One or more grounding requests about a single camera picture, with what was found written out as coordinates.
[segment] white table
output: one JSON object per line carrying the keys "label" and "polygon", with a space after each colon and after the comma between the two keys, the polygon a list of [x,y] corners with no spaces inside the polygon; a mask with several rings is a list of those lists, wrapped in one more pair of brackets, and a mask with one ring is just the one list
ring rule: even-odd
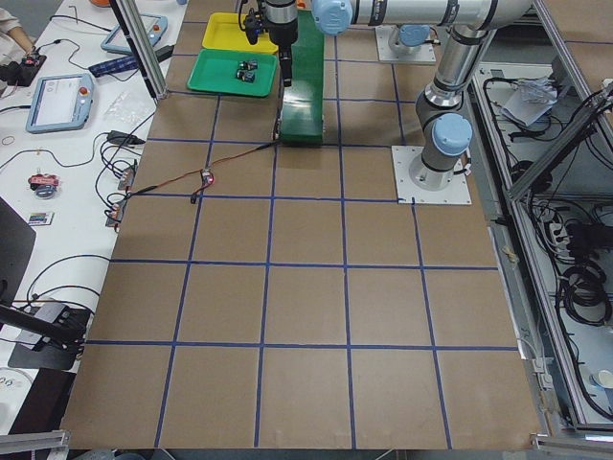
{"label": "white table", "polygon": [[[185,6],[179,6],[175,0],[136,0],[139,11],[164,15],[169,20],[169,27],[158,47],[174,44]],[[77,7],[79,19],[93,22],[106,28],[112,28],[116,19],[110,8],[93,6],[87,0],[64,1],[57,14],[74,15]],[[59,38],[69,38],[80,46],[73,56],[73,61],[83,67],[118,58],[101,48],[101,42],[106,32],[90,27],[82,22],[66,18],[56,18],[46,28],[36,45],[53,42]],[[42,66],[37,78],[46,76],[61,76],[81,74],[85,71],[68,62],[69,56],[76,46],[69,42],[44,47],[42,54],[47,61]],[[169,60],[162,63],[166,73]],[[130,72],[116,74],[125,79]],[[30,104],[34,95],[35,81],[30,87],[18,88],[12,95],[0,99],[0,109],[13,105]],[[109,113],[109,107],[117,110]],[[120,82],[110,76],[95,79],[94,102],[89,120],[83,129],[74,131],[31,134],[25,130],[28,110],[14,110],[0,114],[0,164],[4,163],[21,150],[46,149],[56,154],[64,164],[76,164],[85,161],[92,154],[92,142],[101,132],[116,129],[130,132],[142,120],[155,110],[155,104],[148,94],[140,74],[130,80]],[[150,120],[140,127],[135,134],[141,139],[147,138]],[[129,154],[120,153],[118,157],[134,158]],[[94,191],[94,181],[100,170],[102,161],[98,152],[94,161],[78,168],[61,168],[47,153],[24,153],[0,170],[0,196],[3,197],[19,215],[27,220],[30,213],[54,212],[51,225],[34,227],[36,243],[34,253],[28,265],[23,282],[17,293],[18,299],[25,299],[26,289],[34,277],[52,262],[76,254],[99,254],[110,257],[116,240],[116,233],[106,227],[102,202]],[[43,200],[34,196],[27,179],[38,172],[56,174],[60,178],[59,192],[52,199]],[[100,181],[100,191],[103,196],[117,190],[117,179],[106,172]],[[100,259],[73,259],[53,267],[36,284],[36,290],[41,292],[59,285],[83,285],[100,291],[104,280],[107,263]],[[63,289],[58,291],[56,298],[80,302],[92,310],[95,309],[97,298],[94,294],[81,289]],[[19,330],[5,326],[0,331],[0,337],[15,340]],[[14,345],[0,342],[0,367],[6,366]],[[73,367],[76,372],[78,363]],[[36,370],[26,370],[32,378]],[[23,403],[26,391],[7,391],[0,389],[0,435],[7,434],[12,422]]]}

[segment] green conveyor belt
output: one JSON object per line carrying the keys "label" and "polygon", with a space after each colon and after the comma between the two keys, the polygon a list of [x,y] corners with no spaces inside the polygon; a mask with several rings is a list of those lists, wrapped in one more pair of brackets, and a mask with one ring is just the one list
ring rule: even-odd
{"label": "green conveyor belt", "polygon": [[310,11],[298,11],[292,45],[292,85],[284,89],[279,138],[286,144],[322,144],[324,136],[324,35]]}

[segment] person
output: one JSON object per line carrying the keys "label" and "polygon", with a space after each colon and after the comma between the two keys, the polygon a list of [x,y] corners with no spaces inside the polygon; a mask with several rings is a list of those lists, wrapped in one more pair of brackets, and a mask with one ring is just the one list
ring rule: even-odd
{"label": "person", "polygon": [[21,27],[19,19],[8,11],[0,8],[0,61],[21,61],[25,55],[31,53],[34,44]]}

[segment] white sleeve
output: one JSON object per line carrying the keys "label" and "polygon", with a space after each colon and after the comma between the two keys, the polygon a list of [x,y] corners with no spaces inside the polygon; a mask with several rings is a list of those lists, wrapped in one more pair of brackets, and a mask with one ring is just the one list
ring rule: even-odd
{"label": "white sleeve", "polygon": [[7,34],[11,29],[21,26],[19,19],[11,15],[4,8],[0,8],[0,32]]}

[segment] person's arm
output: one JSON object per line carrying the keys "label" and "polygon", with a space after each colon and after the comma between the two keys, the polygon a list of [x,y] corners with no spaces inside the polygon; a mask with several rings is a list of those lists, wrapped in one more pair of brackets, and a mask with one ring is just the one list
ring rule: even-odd
{"label": "person's arm", "polygon": [[15,42],[26,52],[29,53],[32,48],[34,47],[34,44],[32,43],[32,41],[30,40],[30,38],[28,37],[28,35],[26,34],[26,32],[23,30],[22,27],[17,26],[17,27],[13,27],[12,29],[10,29],[7,32],[7,35],[12,38],[13,40],[15,40]]}

